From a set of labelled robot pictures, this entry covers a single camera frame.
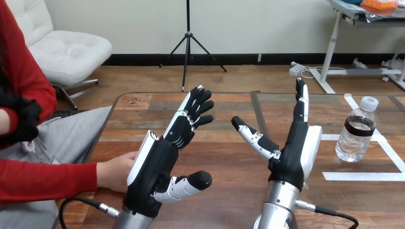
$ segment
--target red sweater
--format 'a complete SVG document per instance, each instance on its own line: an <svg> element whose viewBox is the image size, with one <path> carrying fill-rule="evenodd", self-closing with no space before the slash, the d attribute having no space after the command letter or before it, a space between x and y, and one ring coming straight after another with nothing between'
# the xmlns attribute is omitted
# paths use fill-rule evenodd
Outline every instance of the red sweater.
<svg viewBox="0 0 405 229"><path fill-rule="evenodd" d="M0 55L11 90L36 100L42 108L42 123L56 109L55 90L25 45L5 0L0 0ZM18 125L17 114L9 108L0 109L8 113L12 133ZM96 189L95 163L49 165L0 159L0 204L60 199Z"/></svg>

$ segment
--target white bottle cap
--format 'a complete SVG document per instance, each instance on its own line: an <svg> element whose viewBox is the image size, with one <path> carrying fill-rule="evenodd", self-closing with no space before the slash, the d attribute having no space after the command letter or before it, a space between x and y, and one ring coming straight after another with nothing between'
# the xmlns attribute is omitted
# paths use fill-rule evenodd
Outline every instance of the white bottle cap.
<svg viewBox="0 0 405 229"><path fill-rule="evenodd" d="M373 97L365 96L360 102L360 108L365 111L375 111L378 106L378 100Z"/></svg>

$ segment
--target tripod leg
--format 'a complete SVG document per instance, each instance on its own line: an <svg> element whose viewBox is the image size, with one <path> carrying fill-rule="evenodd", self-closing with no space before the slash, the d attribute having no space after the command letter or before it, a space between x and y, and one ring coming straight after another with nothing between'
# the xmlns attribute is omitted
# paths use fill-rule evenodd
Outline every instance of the tripod leg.
<svg viewBox="0 0 405 229"><path fill-rule="evenodd" d="M215 57L214 57L208 50L206 50L206 49L204 48L204 46L203 46L201 43L199 43L198 40L197 40L194 36L192 36L192 38L195 40L195 42L197 42L197 44L198 44L202 49L204 49L204 51L205 51L208 55L211 56L212 60L216 63L216 65L219 65L225 72L227 72L227 70L226 70L222 65L219 64L219 62L215 59Z"/></svg>
<svg viewBox="0 0 405 229"><path fill-rule="evenodd" d="M183 84L182 84L182 86L181 86L181 91L182 91L182 92L184 92L184 85L185 85L185 83L186 83L187 60L189 59L189 51L190 51L190 37L187 37L186 61L184 62Z"/></svg>
<svg viewBox="0 0 405 229"><path fill-rule="evenodd" d="M189 44L189 60L191 60L191 44Z"/></svg>
<svg viewBox="0 0 405 229"><path fill-rule="evenodd" d="M180 41L180 43L176 46L176 48L173 49L173 51L171 51L171 53L169 54L169 56L167 57L166 61L164 63L161 63L159 68L161 68L162 66L166 65L169 62L169 59L171 57L171 55L173 55L173 53L176 51L176 49L181 45L181 43L183 43L183 41L186 39L186 36L183 37L183 39Z"/></svg>

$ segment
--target black cable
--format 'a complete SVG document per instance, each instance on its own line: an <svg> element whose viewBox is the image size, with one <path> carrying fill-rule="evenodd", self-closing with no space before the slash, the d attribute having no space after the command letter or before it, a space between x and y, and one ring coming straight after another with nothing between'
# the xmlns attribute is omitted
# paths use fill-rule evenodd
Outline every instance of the black cable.
<svg viewBox="0 0 405 229"><path fill-rule="evenodd" d="M359 222L353 216L349 216L349 215L342 214L342 213L337 213L336 216L337 217L342 217L342 218L345 218L345 219L348 219L348 220L352 221L354 224L351 227L349 227L349 229L355 229L355 228L357 228L359 226Z"/></svg>
<svg viewBox="0 0 405 229"><path fill-rule="evenodd" d="M63 219L64 207L65 207L65 205L66 205L67 203L69 203L69 202L71 202L71 201L80 201L80 202L82 202L82 203L85 203L85 204L88 204L88 205L90 205L90 206L93 206L93 207L95 207L96 209L100 209L100 205L101 205L100 202L94 201L94 200L92 200L92 199L82 198L82 197L70 197L70 198L65 199L65 200L62 202L62 204L61 204L61 206L60 206L60 208L59 208L59 221L61 222L62 229L67 229L67 228L66 228L66 224L64 223L64 219Z"/></svg>
<svg viewBox="0 0 405 229"><path fill-rule="evenodd" d="M314 212L321 213L321 214L324 214L324 215L337 216L337 217L348 219L348 220L350 220L350 221L352 221L354 223L351 227L349 227L349 229L355 229L355 228L357 228L359 226L359 222L357 221L357 219L355 217L352 217L352 216L349 216L349 215L346 215L346 214L342 214L342 213L338 213L338 212L336 212L334 210L330 210L330 209L323 208L323 207L320 207L320 206L315 206L315 211Z"/></svg>

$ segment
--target water bottle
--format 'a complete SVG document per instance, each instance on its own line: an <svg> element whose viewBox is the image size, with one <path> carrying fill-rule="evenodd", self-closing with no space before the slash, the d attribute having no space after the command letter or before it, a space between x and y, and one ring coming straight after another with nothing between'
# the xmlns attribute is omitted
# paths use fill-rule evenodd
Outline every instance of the water bottle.
<svg viewBox="0 0 405 229"><path fill-rule="evenodd" d="M374 111L378 100L363 97L360 107L351 111L336 144L336 154L343 161L355 162L363 159L376 128Z"/></svg>

